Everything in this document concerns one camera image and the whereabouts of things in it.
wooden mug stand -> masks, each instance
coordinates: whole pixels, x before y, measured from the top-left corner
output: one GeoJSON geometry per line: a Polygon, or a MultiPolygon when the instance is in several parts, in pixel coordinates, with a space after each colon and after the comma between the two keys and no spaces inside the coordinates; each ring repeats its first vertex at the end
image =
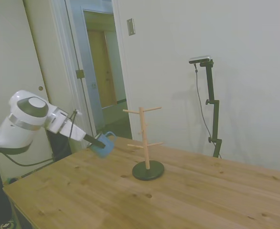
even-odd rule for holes
{"type": "Polygon", "coordinates": [[[161,145],[163,142],[148,144],[147,134],[146,134],[146,124],[144,118],[144,112],[153,111],[157,109],[161,109],[162,107],[155,107],[144,110],[143,107],[139,107],[139,111],[129,111],[123,110],[123,112],[134,113],[140,115],[140,123],[141,123],[141,133],[142,133],[142,146],[130,145],[131,147],[141,148],[144,150],[144,158],[145,161],[139,162],[132,169],[133,176],[138,180],[154,180],[159,178],[164,173],[164,166],[159,161],[150,160],[149,158],[149,147],[161,145]]]}

floor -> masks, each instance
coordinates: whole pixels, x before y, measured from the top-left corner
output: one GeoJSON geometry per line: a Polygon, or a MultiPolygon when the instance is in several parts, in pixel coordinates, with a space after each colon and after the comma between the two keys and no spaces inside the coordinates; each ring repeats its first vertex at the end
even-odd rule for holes
{"type": "Polygon", "coordinates": [[[107,124],[103,129],[98,130],[97,134],[100,132],[105,134],[107,131],[113,132],[118,137],[132,139],[128,116],[113,123],[107,124]]]}

black cable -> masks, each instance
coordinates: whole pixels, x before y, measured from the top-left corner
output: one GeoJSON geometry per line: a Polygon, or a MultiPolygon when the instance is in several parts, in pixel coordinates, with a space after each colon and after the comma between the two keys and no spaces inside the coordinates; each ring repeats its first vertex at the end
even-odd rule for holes
{"type": "MultiPolygon", "coordinates": [[[[73,124],[74,124],[74,121],[75,121],[76,114],[77,114],[77,111],[74,110],[73,113],[72,113],[72,115],[70,116],[70,119],[71,119],[72,116],[73,116],[72,125],[71,125],[71,130],[70,130],[70,135],[69,135],[69,138],[68,138],[67,143],[66,143],[66,145],[64,146],[63,150],[65,150],[65,148],[68,146],[69,140],[71,139],[72,130],[73,130],[73,124]]],[[[2,154],[3,154],[4,156],[6,156],[11,162],[13,162],[13,163],[15,163],[16,165],[21,166],[21,167],[35,166],[35,165],[39,165],[39,164],[42,164],[42,163],[44,163],[44,162],[51,161],[51,160],[54,160],[54,159],[55,159],[55,157],[53,156],[52,158],[49,158],[49,159],[44,160],[44,161],[40,161],[40,162],[37,162],[37,163],[24,165],[24,164],[20,164],[20,163],[16,162],[14,159],[12,159],[12,158],[11,158],[10,156],[8,156],[7,154],[5,154],[5,153],[2,153],[2,154]]]]}
{"type": "Polygon", "coordinates": [[[198,92],[198,77],[197,77],[198,69],[197,69],[197,67],[196,67],[196,63],[194,64],[194,66],[195,66],[195,73],[196,73],[196,90],[197,90],[199,105],[200,105],[200,107],[201,107],[201,114],[202,114],[202,118],[203,118],[204,124],[205,124],[205,126],[206,126],[206,129],[207,129],[207,131],[208,131],[208,133],[209,133],[209,136],[210,136],[210,138],[212,139],[210,130],[209,130],[209,128],[208,128],[208,126],[207,126],[207,124],[206,124],[206,120],[205,120],[205,118],[204,118],[202,101],[201,101],[201,97],[200,97],[199,92],[198,92]]]}

mug handle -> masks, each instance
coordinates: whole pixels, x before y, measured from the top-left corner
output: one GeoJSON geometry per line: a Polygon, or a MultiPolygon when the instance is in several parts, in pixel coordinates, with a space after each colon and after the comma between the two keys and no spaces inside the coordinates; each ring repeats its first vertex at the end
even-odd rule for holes
{"type": "Polygon", "coordinates": [[[115,142],[115,141],[116,141],[117,136],[116,136],[113,132],[108,131],[108,132],[105,134],[105,136],[107,137],[108,135],[112,135],[112,136],[114,136],[114,137],[115,137],[115,139],[113,139],[113,141],[112,141],[112,142],[115,142]]]}

black round base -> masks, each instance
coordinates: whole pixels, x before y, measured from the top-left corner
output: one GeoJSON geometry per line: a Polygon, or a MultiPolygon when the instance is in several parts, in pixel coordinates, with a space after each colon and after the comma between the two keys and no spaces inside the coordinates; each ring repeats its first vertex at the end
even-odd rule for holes
{"type": "Polygon", "coordinates": [[[139,162],[132,169],[133,176],[138,180],[154,180],[164,173],[164,166],[159,161],[150,161],[150,169],[146,169],[145,161],[139,162]]]}

